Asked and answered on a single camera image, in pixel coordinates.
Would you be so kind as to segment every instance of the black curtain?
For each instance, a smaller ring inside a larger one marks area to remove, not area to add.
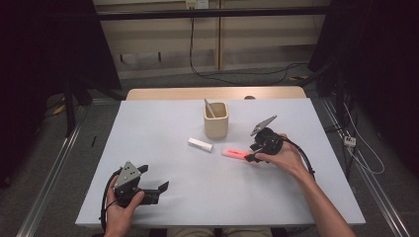
[[[101,25],[52,20],[55,13],[95,13],[92,1],[3,1],[0,5],[2,156],[0,182],[26,156],[45,102],[63,93],[62,78],[84,76],[108,89],[121,87]]]
[[[344,2],[355,3],[356,11],[349,18],[326,17],[309,68],[316,71],[336,56],[336,49],[343,51],[337,61],[348,88],[400,160],[419,176],[415,149],[419,139],[417,1],[375,0],[372,4],[332,1],[332,4]],[[367,17],[359,24],[362,13],[367,13]],[[348,37],[349,43],[339,48]]]

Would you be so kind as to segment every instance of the gray carpet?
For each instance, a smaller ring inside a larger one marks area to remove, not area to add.
[[[279,68],[249,69],[240,72],[270,72]],[[300,66],[289,71],[289,75],[308,75],[309,71]],[[283,74],[266,75],[222,75],[213,76],[233,83],[246,85],[264,85],[282,78]],[[294,85],[295,81],[284,80],[276,86]],[[124,80],[124,89],[119,92],[126,94],[131,88],[161,88],[161,87],[204,87],[204,86],[234,86],[233,84],[203,79],[194,74],[175,75],[138,80]],[[324,127],[331,125],[320,99],[317,98],[313,84],[305,88],[305,92],[319,115]],[[103,97],[93,91],[94,97]],[[86,120],[80,129],[74,147],[69,154],[51,199],[42,215],[35,236],[91,236],[100,230],[89,230],[74,224],[83,202],[86,190],[96,170],[102,155],[114,119],[118,113],[119,103],[92,105]],[[388,197],[395,205],[411,236],[419,236],[419,185],[414,177],[397,159],[391,146],[378,138],[374,125],[367,113],[357,107],[359,116],[358,129],[363,138],[376,151],[385,165],[385,172],[377,175],[377,179]],[[0,229],[2,236],[16,236],[32,203],[56,158],[64,141],[66,129],[65,114],[47,117],[42,123],[26,162],[12,177],[12,186],[0,191]],[[332,147],[344,167],[342,141],[336,132],[328,133]],[[372,169],[379,169],[375,156],[365,145],[359,144],[359,149],[365,154]],[[386,220],[381,214],[376,201],[366,186],[355,166],[352,167],[350,185],[367,220],[367,224],[354,226],[358,236],[394,236]],[[147,236],[147,230],[132,229],[128,236]],[[315,227],[295,233],[294,236],[318,236]]]

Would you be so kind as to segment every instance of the black cable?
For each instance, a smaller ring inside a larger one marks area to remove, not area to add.
[[[220,82],[225,82],[225,83],[229,83],[232,85],[237,85],[237,86],[271,86],[277,83],[282,82],[283,80],[286,79],[287,75],[288,75],[288,70],[301,66],[301,65],[306,65],[308,63],[306,62],[301,62],[301,63],[291,63],[289,64],[285,69],[281,69],[281,70],[275,70],[275,71],[270,71],[270,72],[214,72],[214,73],[208,73],[208,74],[201,74],[200,72],[198,72],[195,67],[194,64],[192,62],[192,52],[194,49],[194,31],[195,31],[195,20],[194,18],[191,18],[191,43],[190,43],[190,47],[189,47],[189,62],[190,62],[190,67],[191,70],[194,72],[194,74],[205,78],[205,79],[210,79],[210,80],[215,80],[215,81],[220,81]],[[278,81],[274,81],[271,83],[267,83],[267,84],[262,84],[262,85],[253,85],[253,84],[242,84],[242,83],[236,83],[236,82],[231,82],[231,81],[227,81],[227,80],[223,80],[220,78],[215,78],[215,77],[211,77],[214,75],[270,75],[270,74],[275,74],[275,73],[280,73],[280,72],[284,72],[285,71],[285,75]]]
[[[109,186],[111,185],[111,181],[112,181],[112,179],[113,179],[116,175],[119,175],[119,174],[121,173],[121,170],[122,170],[122,169],[123,169],[123,168],[120,168],[120,169],[118,169],[116,172],[114,172],[114,174],[112,174],[111,178],[109,179],[109,181],[107,182],[106,187],[105,187],[104,195],[103,195],[103,198],[102,198],[101,217],[99,218],[99,219],[101,220],[102,229],[103,229],[104,231],[106,231],[106,211],[107,211],[108,207],[109,207],[112,203],[114,203],[114,202],[116,201],[116,200],[114,200],[111,204],[109,204],[108,206],[106,206],[106,207],[105,207],[105,205],[106,205],[106,197],[107,197],[107,194],[108,194],[108,189],[109,189]]]
[[[344,145],[343,142],[342,142],[342,152],[343,152],[344,165],[345,165],[343,170],[345,171],[346,180],[349,182],[349,178],[350,178],[349,176],[350,176],[350,173],[351,173],[352,162],[353,162],[354,159],[353,159],[352,156],[350,156],[349,161],[348,161],[348,158],[346,156],[345,145]]]
[[[313,0],[313,1],[311,2],[311,7],[314,7],[314,1],[315,1],[315,0]],[[315,17],[315,15],[312,15],[312,16],[311,16],[311,18],[312,18],[312,20],[313,20],[313,25],[314,25],[315,33],[316,33],[317,38],[318,38],[318,30],[317,30],[317,26],[315,25],[315,19],[314,19],[314,17]]]
[[[342,130],[345,127],[341,127],[341,126],[337,126],[337,125],[330,125],[327,127],[324,127],[324,132],[329,133],[329,132],[333,132],[333,131],[338,131],[338,130]]]
[[[315,171],[313,170],[313,168],[311,167],[311,164],[310,164],[310,161],[308,160],[308,157],[307,157],[307,155],[305,155],[305,153],[304,153],[304,151],[297,145],[297,144],[295,144],[295,143],[293,143],[292,141],[290,141],[288,138],[286,138],[286,137],[284,137],[284,136],[282,136],[282,139],[285,141],[285,142],[287,142],[287,143],[289,143],[289,144],[291,144],[291,145],[293,145],[295,148],[296,148],[296,150],[298,151],[298,153],[301,155],[301,157],[302,157],[302,159],[304,160],[304,162],[305,162],[305,165],[307,166],[307,170],[308,170],[308,173],[310,173],[310,175],[313,177],[313,179],[315,180],[315,177],[314,177],[314,173],[315,173]]]
[[[349,157],[349,164],[346,167],[346,180],[349,182],[349,178],[350,178],[350,174],[351,174],[351,168],[352,168],[352,164],[354,163],[354,156],[350,156]]]
[[[351,113],[353,110],[355,110],[355,102],[354,102],[353,96],[351,96],[351,101],[348,103],[348,111],[349,113]],[[358,126],[358,112],[355,110],[354,124],[348,127],[349,134],[352,137],[357,137],[357,132],[356,132],[357,126]]]

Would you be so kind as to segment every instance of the forearm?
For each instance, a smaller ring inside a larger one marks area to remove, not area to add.
[[[355,236],[351,227],[307,172],[296,176],[320,236]]]

